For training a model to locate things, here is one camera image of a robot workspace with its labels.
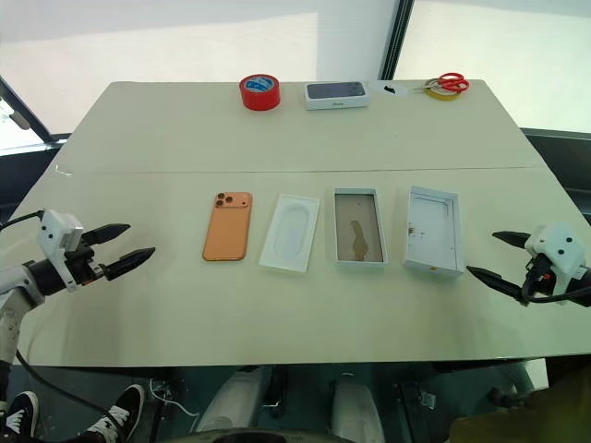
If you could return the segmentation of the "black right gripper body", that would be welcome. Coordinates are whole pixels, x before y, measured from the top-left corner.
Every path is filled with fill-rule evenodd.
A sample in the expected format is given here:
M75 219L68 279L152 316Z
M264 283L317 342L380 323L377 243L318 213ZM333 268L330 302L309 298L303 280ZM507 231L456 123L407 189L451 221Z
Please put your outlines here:
M551 260L543 253L532 257L525 267L521 296L535 296L537 293L551 295L555 285L555 275L551 266Z

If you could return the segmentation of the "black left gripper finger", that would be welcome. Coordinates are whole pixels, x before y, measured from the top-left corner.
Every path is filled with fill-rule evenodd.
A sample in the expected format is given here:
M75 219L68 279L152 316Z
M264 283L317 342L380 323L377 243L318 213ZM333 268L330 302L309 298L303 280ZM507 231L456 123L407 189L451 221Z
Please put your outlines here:
M104 278L112 281L129 273L147 261L155 250L155 247L141 248L125 254L112 264L103 265Z
M127 223L109 223L85 232L82 235L82 240L86 245L101 245L114 240L130 227L131 225Z

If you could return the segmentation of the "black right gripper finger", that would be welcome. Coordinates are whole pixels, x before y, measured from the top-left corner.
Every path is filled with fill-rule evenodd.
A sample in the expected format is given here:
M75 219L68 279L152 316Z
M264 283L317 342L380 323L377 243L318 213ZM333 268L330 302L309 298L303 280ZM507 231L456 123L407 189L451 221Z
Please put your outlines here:
M494 232L492 236L508 245L525 249L526 242L530 238L531 234L523 232L498 231Z
M525 301L522 297L522 288L514 283L504 280L500 274L492 272L488 269L472 266L467 266L466 269L490 289L499 293L503 293L519 303L523 303Z

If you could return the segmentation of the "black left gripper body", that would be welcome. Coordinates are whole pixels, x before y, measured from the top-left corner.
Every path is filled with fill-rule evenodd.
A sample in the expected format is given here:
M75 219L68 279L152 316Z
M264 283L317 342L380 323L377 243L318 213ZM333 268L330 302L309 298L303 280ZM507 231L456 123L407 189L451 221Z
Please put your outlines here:
M104 276L103 266L94 262L94 245L107 242L107 235L102 232L84 233L78 246L66 252L66 267L70 271L76 285L85 286Z

